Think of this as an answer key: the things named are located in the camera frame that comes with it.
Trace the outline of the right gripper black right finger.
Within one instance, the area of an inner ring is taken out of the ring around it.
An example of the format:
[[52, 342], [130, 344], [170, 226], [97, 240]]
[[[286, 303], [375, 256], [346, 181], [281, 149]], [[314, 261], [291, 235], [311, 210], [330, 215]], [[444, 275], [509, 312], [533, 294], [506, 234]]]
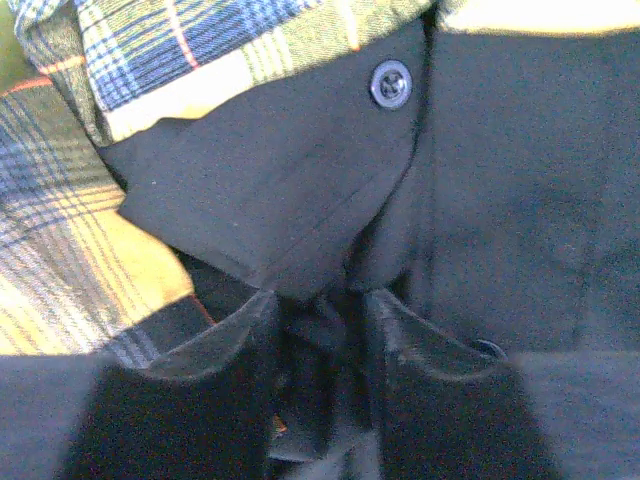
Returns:
[[517, 371], [386, 290], [364, 298], [367, 378], [386, 479], [557, 479]]

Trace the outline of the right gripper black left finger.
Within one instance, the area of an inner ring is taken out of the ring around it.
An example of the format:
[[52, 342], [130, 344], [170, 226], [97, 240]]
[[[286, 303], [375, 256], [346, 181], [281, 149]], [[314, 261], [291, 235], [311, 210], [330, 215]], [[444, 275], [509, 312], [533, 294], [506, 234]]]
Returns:
[[263, 478], [278, 317], [277, 296], [259, 292], [145, 369], [105, 368], [65, 478]]

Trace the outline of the black shirt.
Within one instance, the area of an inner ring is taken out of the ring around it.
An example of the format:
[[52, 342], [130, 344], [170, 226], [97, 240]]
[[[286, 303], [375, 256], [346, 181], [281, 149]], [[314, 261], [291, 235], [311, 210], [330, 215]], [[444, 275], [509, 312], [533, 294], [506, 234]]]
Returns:
[[637, 2], [3, 9], [3, 478], [272, 292], [261, 479], [386, 479], [378, 290], [517, 371], [557, 479], [638, 477]]

